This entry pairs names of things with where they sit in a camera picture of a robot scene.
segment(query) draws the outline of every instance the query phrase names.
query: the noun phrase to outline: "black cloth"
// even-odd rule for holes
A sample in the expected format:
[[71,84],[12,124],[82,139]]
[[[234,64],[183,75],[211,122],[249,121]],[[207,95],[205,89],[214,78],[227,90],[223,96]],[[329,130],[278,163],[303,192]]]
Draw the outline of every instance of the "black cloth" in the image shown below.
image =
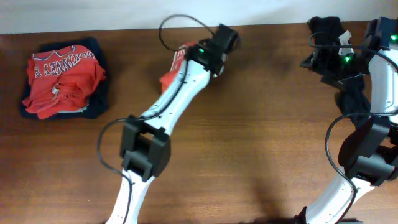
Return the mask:
[[[97,89],[89,97],[87,109],[77,113],[57,113],[46,119],[70,119],[70,118],[95,119],[109,108],[107,95],[109,89],[110,75],[108,72],[108,67],[106,65],[104,53],[100,45],[98,44],[98,41],[95,38],[87,37],[79,40],[43,44],[39,47],[39,53],[48,52],[51,50],[59,50],[64,47],[72,45],[82,45],[86,47],[88,50],[90,50],[94,54],[99,65],[105,70],[106,79],[98,84]],[[38,119],[36,114],[28,113],[26,111],[26,106],[22,104],[22,100],[27,98],[29,95],[30,95],[30,86],[26,81],[24,92],[22,94],[21,103],[19,105],[19,111],[21,113],[21,116],[24,118]]]
[[[316,32],[328,33],[317,35],[315,38],[316,45],[332,45],[333,41],[338,40],[339,36],[346,32],[341,25],[339,17],[313,17],[309,20],[308,26],[312,34]],[[348,113],[370,112],[371,104],[363,95],[364,89],[365,82],[363,77],[356,77],[344,81],[344,90],[340,90],[340,93],[336,97],[336,104],[343,115]],[[350,119],[358,128],[368,120],[368,117],[352,116]]]

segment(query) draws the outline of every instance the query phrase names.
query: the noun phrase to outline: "folded red shirt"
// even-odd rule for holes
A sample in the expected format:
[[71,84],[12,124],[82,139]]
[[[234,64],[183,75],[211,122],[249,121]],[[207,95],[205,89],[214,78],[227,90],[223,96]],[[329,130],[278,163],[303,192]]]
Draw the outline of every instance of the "folded red shirt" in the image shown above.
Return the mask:
[[94,54],[81,45],[33,54],[27,74],[31,91],[22,103],[40,119],[85,107],[98,83],[106,78]]

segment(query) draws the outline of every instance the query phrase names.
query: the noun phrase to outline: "white background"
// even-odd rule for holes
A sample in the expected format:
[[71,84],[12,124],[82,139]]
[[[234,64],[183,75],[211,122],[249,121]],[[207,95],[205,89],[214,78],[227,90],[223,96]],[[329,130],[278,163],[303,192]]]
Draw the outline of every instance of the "white background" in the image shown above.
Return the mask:
[[[313,16],[396,19],[397,0],[0,0],[0,33],[157,28],[174,13],[209,26],[307,22]],[[174,19],[169,27],[192,27]]]

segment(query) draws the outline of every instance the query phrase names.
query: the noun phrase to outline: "green light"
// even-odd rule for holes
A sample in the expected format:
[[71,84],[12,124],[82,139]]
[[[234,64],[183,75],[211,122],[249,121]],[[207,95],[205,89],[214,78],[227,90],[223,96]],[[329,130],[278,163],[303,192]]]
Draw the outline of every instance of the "green light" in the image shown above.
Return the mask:
[[348,63],[350,60],[351,60],[350,57],[345,57],[345,58],[344,58],[344,61],[345,61],[346,63]]
[[391,35],[390,38],[395,42],[398,39],[398,35]]

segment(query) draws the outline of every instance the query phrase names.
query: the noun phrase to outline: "wooden table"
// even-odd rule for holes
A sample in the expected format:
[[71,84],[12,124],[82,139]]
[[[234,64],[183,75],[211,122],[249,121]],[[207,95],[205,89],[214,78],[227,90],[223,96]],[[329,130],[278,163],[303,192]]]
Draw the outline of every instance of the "wooden table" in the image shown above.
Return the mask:
[[[359,44],[365,22],[345,23]],[[226,71],[188,107],[172,135],[172,157],[150,186],[140,223],[237,223],[292,217],[335,175],[324,137],[340,115],[336,89],[300,68],[313,51],[306,24],[236,27],[242,47]],[[96,120],[32,121],[19,115],[27,58],[39,44],[96,37],[111,73],[109,111]],[[178,46],[208,37],[203,29],[170,29]],[[0,35],[0,223],[101,223],[111,214],[121,178],[95,152],[112,119],[140,115],[159,97],[159,77],[172,52],[157,30]],[[331,135],[336,158],[353,131],[343,121]],[[103,141],[120,167],[121,126]],[[398,184],[385,183],[349,212],[365,223],[395,223]]]

